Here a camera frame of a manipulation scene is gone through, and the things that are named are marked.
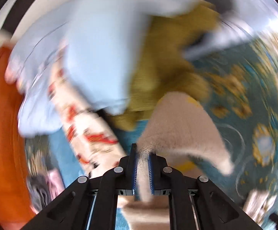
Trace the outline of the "beige fuzzy knit sweater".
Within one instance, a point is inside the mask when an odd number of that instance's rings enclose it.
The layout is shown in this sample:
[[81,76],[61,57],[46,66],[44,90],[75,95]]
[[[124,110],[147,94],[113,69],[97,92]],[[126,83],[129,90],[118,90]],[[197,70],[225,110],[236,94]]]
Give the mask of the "beige fuzzy knit sweater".
[[122,208],[130,229],[169,229],[169,201],[150,189],[148,156],[163,156],[173,168],[190,177],[203,172],[188,157],[208,161],[223,176],[234,164],[221,135],[202,105],[182,92],[168,92],[157,103],[145,130],[136,142],[138,201]]

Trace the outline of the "white car print pajama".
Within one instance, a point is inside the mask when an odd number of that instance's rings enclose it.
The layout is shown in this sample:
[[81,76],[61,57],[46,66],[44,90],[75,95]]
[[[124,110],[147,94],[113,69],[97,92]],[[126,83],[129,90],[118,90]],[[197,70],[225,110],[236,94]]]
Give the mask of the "white car print pajama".
[[89,178],[118,166],[126,154],[107,122],[67,80],[58,54],[50,72],[49,99],[58,112],[66,139]]

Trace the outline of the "pink folded garment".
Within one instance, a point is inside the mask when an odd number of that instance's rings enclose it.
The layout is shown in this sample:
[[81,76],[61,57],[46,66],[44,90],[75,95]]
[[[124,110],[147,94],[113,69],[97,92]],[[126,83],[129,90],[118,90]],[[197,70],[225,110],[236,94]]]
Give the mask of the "pink folded garment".
[[47,173],[48,177],[48,188],[50,192],[51,199],[54,200],[63,190],[65,189],[63,180],[61,178],[60,172],[54,168],[49,170]]

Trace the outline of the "dark grey folded garment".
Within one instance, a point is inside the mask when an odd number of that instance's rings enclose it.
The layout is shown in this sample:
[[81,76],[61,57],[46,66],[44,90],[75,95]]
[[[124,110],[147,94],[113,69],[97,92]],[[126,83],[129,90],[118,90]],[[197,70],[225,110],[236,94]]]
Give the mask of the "dark grey folded garment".
[[43,175],[31,176],[26,179],[32,210],[38,214],[51,202],[51,195],[46,178]]

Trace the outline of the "olive green knit garment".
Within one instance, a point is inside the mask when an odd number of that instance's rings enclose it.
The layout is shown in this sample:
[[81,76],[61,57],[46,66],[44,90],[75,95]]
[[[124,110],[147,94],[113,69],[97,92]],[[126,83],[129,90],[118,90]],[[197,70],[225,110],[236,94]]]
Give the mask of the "olive green knit garment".
[[149,119],[157,102],[171,91],[184,92],[199,102],[209,99],[209,83],[182,51],[214,30],[218,21],[214,5],[203,0],[184,14],[152,18],[130,82],[127,108],[123,114],[110,117],[115,128],[133,131],[136,123]]

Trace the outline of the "light blue pillow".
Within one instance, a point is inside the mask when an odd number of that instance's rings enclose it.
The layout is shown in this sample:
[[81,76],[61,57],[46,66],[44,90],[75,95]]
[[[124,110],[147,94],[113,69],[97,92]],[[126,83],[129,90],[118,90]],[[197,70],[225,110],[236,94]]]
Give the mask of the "light blue pillow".
[[80,0],[66,34],[64,66],[95,110],[122,114],[149,16],[139,0]]

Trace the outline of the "light blue patterned quilt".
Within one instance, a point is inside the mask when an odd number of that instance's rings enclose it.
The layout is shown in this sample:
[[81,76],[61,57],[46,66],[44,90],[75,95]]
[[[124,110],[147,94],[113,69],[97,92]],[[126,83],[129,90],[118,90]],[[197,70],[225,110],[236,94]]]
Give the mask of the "light blue patterned quilt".
[[[23,136],[48,134],[61,128],[59,116],[47,96],[51,65],[65,40],[71,16],[80,0],[70,0],[36,20],[17,41],[5,79],[16,82],[25,98],[18,113]],[[183,50],[193,61],[201,56],[249,41],[259,33],[278,30],[275,0],[205,0],[220,15],[217,29],[203,34]],[[167,17],[184,12],[198,0],[139,0],[144,14]]]

